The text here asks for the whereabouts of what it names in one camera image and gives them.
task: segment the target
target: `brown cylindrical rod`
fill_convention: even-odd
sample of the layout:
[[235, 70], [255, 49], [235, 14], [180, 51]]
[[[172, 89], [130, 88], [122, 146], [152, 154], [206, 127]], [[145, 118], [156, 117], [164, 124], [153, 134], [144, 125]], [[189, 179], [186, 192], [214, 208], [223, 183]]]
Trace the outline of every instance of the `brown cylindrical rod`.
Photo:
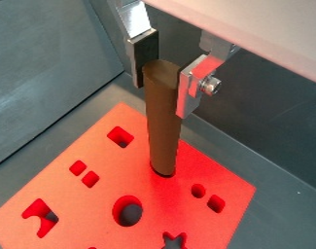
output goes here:
[[182, 122], [176, 115], [178, 70], [165, 60], [153, 60], [144, 66], [152, 165], [164, 176], [174, 172]]

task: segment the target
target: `circular hole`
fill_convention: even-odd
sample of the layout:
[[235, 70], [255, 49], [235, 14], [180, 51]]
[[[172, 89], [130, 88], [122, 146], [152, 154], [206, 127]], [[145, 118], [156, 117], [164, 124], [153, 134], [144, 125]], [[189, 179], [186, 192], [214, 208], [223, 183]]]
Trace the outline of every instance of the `circular hole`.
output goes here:
[[142, 218], [142, 203], [134, 196], [121, 197], [113, 206], [113, 218], [124, 227], [134, 226]]
[[202, 198], [205, 194], [205, 188], [202, 184], [194, 184], [192, 188], [192, 194], [196, 198]]

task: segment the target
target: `square hole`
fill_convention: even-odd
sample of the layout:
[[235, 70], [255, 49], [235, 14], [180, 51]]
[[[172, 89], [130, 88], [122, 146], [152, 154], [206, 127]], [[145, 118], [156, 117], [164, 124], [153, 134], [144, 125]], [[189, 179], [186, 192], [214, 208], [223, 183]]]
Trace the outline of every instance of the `square hole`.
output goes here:
[[73, 173], [73, 175], [78, 176], [85, 171], [86, 167], [86, 164], [78, 160], [69, 168], [69, 171]]
[[218, 196], [213, 195], [206, 205], [216, 213], [221, 213], [225, 207], [225, 201]]
[[107, 137], [121, 148], [126, 148], [134, 139], [134, 136], [129, 132], [126, 132], [120, 126], [117, 126], [111, 130]]
[[93, 186], [97, 184], [97, 182], [101, 180], [101, 177], [97, 175], [94, 171], [90, 171], [82, 178], [82, 183], [89, 187], [93, 188]]

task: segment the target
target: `red surface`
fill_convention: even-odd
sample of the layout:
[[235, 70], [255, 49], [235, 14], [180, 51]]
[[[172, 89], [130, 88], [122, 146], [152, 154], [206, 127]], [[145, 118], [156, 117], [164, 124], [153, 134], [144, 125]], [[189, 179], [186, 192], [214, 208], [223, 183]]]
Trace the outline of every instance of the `red surface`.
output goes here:
[[[184, 248], [227, 248], [253, 193], [184, 141], [174, 176], [156, 175], [146, 118], [118, 104], [0, 208], [0, 245], [160, 249], [181, 236]], [[128, 204], [144, 210], [133, 226], [118, 220]]]

